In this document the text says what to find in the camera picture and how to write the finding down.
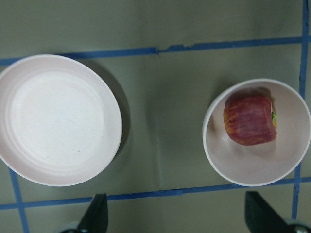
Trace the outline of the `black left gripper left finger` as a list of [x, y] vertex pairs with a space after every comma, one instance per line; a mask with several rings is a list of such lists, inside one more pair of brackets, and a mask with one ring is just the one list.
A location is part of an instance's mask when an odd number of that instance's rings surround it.
[[80, 233], [105, 233], [108, 228], [106, 194], [96, 194], [77, 226]]

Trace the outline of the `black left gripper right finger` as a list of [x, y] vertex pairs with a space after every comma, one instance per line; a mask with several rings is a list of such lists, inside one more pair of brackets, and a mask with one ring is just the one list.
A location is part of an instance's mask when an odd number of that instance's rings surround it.
[[291, 233], [291, 227], [256, 191], [245, 193], [244, 219], [251, 233]]

